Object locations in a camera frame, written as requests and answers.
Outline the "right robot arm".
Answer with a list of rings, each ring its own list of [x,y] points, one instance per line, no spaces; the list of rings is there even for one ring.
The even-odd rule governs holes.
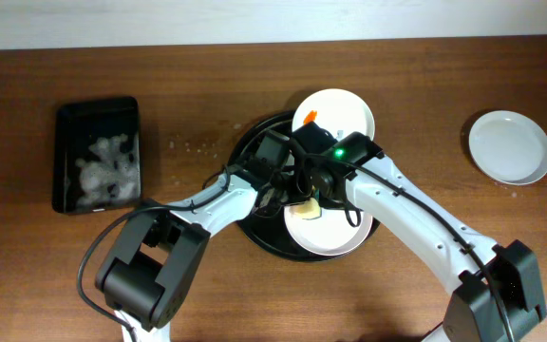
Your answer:
[[[450,296],[426,341],[519,341],[547,316],[535,253],[480,234],[416,187],[371,138],[337,141],[316,123],[293,131],[303,185],[345,212],[350,225],[373,216],[438,278]]]

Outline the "pinkish white plate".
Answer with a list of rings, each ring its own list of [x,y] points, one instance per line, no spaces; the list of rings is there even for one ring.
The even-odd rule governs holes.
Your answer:
[[[284,220],[294,241],[306,250],[320,256],[336,256],[358,248],[377,223],[368,214],[361,214],[361,224],[349,224],[345,211],[322,208],[320,218],[304,220],[294,216],[292,206],[284,208]]]

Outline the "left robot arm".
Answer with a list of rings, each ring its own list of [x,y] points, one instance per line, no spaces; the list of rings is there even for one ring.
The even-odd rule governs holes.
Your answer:
[[[189,199],[148,200],[117,218],[105,228],[120,232],[96,273],[105,304],[94,310],[120,324],[125,341],[168,340],[210,239],[234,222],[281,229],[308,152],[297,138],[268,132]]]

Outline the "yellow sponge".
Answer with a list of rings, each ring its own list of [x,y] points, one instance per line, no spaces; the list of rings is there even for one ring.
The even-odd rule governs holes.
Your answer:
[[[318,219],[322,215],[322,209],[316,198],[310,198],[301,204],[293,206],[291,212],[294,216],[304,220]]]

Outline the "light blue-grey plate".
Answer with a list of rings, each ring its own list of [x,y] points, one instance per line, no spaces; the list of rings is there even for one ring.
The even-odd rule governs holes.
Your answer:
[[[528,185],[547,174],[547,135],[532,119],[509,110],[487,112],[471,125],[468,150],[489,178]]]

